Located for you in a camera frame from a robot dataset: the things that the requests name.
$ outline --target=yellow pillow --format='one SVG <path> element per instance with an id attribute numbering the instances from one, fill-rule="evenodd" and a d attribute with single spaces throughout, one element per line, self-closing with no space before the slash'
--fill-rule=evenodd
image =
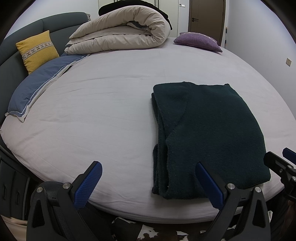
<path id="1" fill-rule="evenodd" d="M 15 44 L 29 74 L 42 64 L 59 57 L 50 37 L 49 30 Z"/>

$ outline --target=electrical outlet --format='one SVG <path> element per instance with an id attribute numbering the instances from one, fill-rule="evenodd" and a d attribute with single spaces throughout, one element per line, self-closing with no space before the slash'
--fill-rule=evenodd
<path id="1" fill-rule="evenodd" d="M 291 66 L 292 61 L 287 58 L 286 64 Z"/>

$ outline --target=dark green towel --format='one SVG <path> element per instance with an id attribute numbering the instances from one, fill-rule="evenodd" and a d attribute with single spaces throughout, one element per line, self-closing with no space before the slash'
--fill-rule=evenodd
<path id="1" fill-rule="evenodd" d="M 194 173 L 197 161 L 238 188 L 270 180 L 260 127 L 229 84 L 167 83 L 155 85 L 153 91 L 158 122 L 154 194 L 166 199 L 204 197 Z"/>

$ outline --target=rolled comforter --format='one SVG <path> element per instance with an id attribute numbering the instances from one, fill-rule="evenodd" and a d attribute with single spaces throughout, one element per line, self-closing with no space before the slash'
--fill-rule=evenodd
<path id="1" fill-rule="evenodd" d="M 161 45 L 170 25 L 156 10 L 127 6 L 81 25 L 70 37 L 65 52 L 90 54 L 106 50 L 147 49 Z"/>

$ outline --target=white bed sheet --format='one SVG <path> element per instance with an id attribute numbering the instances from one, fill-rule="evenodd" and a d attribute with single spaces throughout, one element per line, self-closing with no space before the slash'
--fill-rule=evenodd
<path id="1" fill-rule="evenodd" d="M 151 193 L 157 142 L 154 85 L 189 81 L 225 84 L 245 100 L 267 151 L 296 150 L 296 121 L 277 91 L 233 53 L 173 44 L 93 54 L 63 74 L 21 123 L 8 116 L 1 136 L 17 159 L 43 180 L 72 182 L 93 160 L 103 175 L 90 200 L 118 216 L 154 223 L 192 223 L 218 213 L 207 199 L 165 200 Z M 261 185 L 270 199 L 282 188 L 272 172 Z"/>

